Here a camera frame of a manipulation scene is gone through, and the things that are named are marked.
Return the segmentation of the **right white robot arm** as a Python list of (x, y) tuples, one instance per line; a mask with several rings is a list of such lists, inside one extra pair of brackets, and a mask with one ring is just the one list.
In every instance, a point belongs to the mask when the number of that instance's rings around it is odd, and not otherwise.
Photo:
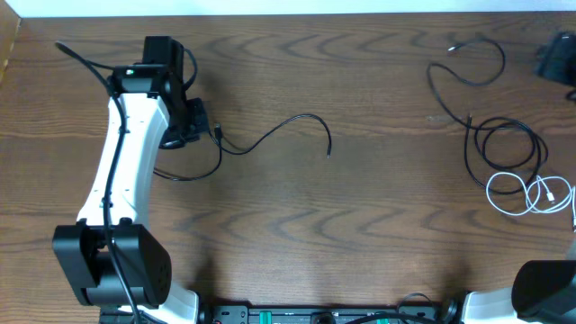
[[(575, 86), (575, 34), (561, 32), (542, 51), (535, 73)], [(525, 263), (509, 288), (470, 292), (459, 321), (471, 323), (573, 323), (575, 259)]]

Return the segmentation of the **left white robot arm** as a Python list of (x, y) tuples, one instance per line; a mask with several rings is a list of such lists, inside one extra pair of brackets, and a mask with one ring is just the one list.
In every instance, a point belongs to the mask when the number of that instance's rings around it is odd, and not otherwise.
[(84, 206), (56, 227), (52, 248), (77, 300), (103, 323), (208, 323), (196, 292), (176, 283), (170, 255), (149, 229), (151, 181), (162, 149), (180, 149), (208, 133), (203, 102), (186, 93), (191, 51), (168, 36), (148, 36), (140, 62), (111, 68), (108, 130)]

